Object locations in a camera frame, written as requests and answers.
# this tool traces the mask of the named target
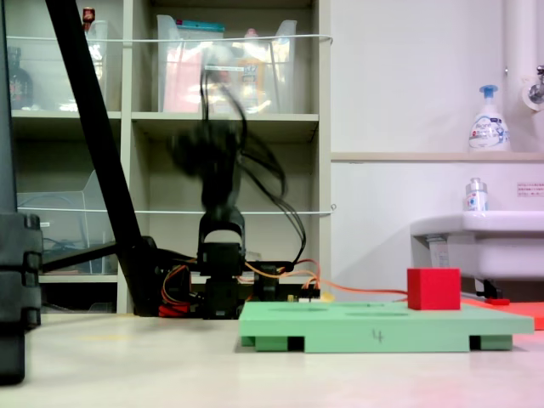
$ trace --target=plastic storage container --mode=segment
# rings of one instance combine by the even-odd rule
[[[122,44],[105,42],[118,37],[107,21],[95,21],[88,32],[88,46],[108,111],[121,109]],[[30,82],[31,97],[24,97],[13,109],[29,111],[77,111],[74,94],[66,74],[59,44],[56,41],[8,39],[12,50],[8,56],[12,101],[20,99],[20,83],[12,81],[14,67],[19,66]]]
[[[261,40],[253,37],[258,33],[249,30],[244,41],[214,42],[211,40],[223,35],[210,31],[201,33],[209,41],[180,42],[190,36],[176,26],[172,17],[158,15],[157,24],[159,39],[173,40],[159,42],[159,111],[200,111],[200,77],[204,68],[221,78],[246,113],[294,113],[295,39]],[[276,36],[294,35],[296,26],[296,21],[283,21]],[[210,84],[208,92],[210,113],[234,112],[217,86]]]
[[[36,214],[40,218],[45,261],[76,249],[95,247],[114,240],[96,172],[91,174],[82,191],[19,193],[17,204],[21,213]],[[54,211],[25,210],[25,207],[51,208]],[[59,211],[82,209],[99,211]],[[116,256],[111,255],[50,274],[111,275],[116,270]]]

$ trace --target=bottle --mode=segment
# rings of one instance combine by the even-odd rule
[[[258,34],[254,28],[247,30],[244,38],[256,40],[244,41],[244,54],[238,61],[238,66],[243,69],[240,74],[240,99],[246,113],[259,113],[263,105],[264,94],[264,62],[259,55],[265,54],[259,47]]]
[[[11,109],[32,107],[33,86],[31,76],[20,67],[20,48],[8,47],[9,97]]]
[[[510,151],[510,132],[493,102],[495,85],[485,85],[479,89],[484,94],[485,104],[474,120],[468,138],[469,151]]]
[[[94,8],[92,7],[84,7],[83,8],[83,30],[85,31],[85,37],[87,36],[88,31],[91,28],[91,24],[93,24],[94,19],[96,18],[96,13],[94,12]]]
[[[489,211],[487,184],[479,178],[471,178],[467,184],[467,211]]]

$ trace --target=white table surface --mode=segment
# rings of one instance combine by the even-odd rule
[[[544,407],[544,332],[512,352],[254,353],[236,321],[49,315],[2,408]]]

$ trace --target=white sink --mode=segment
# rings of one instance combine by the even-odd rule
[[[544,280],[544,212],[460,212],[416,221],[412,250],[422,242],[429,257],[416,267],[451,266],[478,279]]]

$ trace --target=red mat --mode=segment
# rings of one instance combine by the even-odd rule
[[[508,306],[493,306],[472,299],[463,299],[462,302],[479,308],[495,309],[513,315],[532,317],[535,319],[535,330],[544,330],[544,302],[510,303]]]

